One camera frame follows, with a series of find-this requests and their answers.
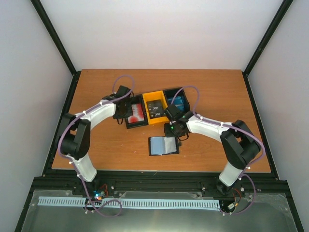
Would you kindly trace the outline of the red white credit cards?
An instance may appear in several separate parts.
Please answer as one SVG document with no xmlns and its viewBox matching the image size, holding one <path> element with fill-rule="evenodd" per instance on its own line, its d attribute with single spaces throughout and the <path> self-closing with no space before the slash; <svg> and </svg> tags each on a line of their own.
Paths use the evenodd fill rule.
<svg viewBox="0 0 309 232">
<path fill-rule="evenodd" d="M 127 118 L 128 123 L 132 124 L 144 121 L 144 114 L 141 103 L 133 104 L 131 107 L 132 115 Z"/>
</svg>

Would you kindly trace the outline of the black bin with red cards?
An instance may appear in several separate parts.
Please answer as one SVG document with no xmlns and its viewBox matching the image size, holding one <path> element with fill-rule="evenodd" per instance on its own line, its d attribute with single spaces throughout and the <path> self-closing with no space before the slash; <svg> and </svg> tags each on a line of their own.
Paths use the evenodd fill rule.
<svg viewBox="0 0 309 232">
<path fill-rule="evenodd" d="M 131 101 L 132 115 L 125 119 L 126 128 L 132 129 L 148 125 L 148 118 L 142 95 L 132 97 Z"/>
</svg>

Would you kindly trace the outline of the black card holder wallet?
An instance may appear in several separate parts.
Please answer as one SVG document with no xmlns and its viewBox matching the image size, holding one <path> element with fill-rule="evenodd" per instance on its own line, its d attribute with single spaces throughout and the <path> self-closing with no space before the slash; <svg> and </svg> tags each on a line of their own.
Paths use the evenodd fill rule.
<svg viewBox="0 0 309 232">
<path fill-rule="evenodd" d="M 149 156 L 179 154 L 181 146 L 177 137 L 149 137 Z"/>
</svg>

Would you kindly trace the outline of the black bin with blue cards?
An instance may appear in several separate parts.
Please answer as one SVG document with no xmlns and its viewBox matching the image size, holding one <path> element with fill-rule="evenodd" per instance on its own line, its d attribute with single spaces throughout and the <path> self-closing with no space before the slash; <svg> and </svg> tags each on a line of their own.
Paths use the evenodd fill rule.
<svg viewBox="0 0 309 232">
<path fill-rule="evenodd" d="M 180 87 L 164 89 L 167 105 L 174 104 L 181 112 L 187 113 L 190 111 L 190 103 L 186 97 L 185 91 L 182 89 L 179 93 Z"/>
</svg>

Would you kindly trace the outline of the yellow bin with black cards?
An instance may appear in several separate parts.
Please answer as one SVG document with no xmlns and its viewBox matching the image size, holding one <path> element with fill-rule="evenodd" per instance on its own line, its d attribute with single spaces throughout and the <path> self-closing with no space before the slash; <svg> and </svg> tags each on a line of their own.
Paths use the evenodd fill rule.
<svg viewBox="0 0 309 232">
<path fill-rule="evenodd" d="M 167 117 L 164 115 L 164 110 L 168 105 L 162 90 L 143 93 L 142 98 L 149 125 L 168 122 Z"/>
</svg>

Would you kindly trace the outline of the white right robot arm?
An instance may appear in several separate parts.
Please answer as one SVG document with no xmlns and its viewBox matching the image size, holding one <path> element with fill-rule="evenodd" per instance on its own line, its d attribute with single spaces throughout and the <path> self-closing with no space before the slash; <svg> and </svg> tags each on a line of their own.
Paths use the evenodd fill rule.
<svg viewBox="0 0 309 232">
<path fill-rule="evenodd" d="M 220 142 L 223 146 L 227 164 L 219 175 L 225 186 L 232 186 L 242 178 L 246 169 L 256 161 L 259 152 L 265 153 L 263 143 L 257 139 L 246 123 L 237 120 L 234 123 L 220 122 L 192 112 L 172 116 L 166 114 L 170 121 L 170 130 L 177 136 L 189 133 L 200 134 Z"/>
</svg>

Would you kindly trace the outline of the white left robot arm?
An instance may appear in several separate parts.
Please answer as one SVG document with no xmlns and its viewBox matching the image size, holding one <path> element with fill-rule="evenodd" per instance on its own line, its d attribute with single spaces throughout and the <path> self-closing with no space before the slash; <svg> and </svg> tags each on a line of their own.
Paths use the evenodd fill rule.
<svg viewBox="0 0 309 232">
<path fill-rule="evenodd" d="M 85 111 L 75 115 L 67 113 L 61 119 L 57 134 L 57 151 L 73 165 L 77 177 L 84 181 L 84 190 L 89 194 L 96 194 L 100 190 L 100 182 L 95 179 L 97 170 L 88 154 L 91 130 L 107 118 L 119 120 L 132 115 L 130 104 L 129 96 L 108 96 Z"/>
</svg>

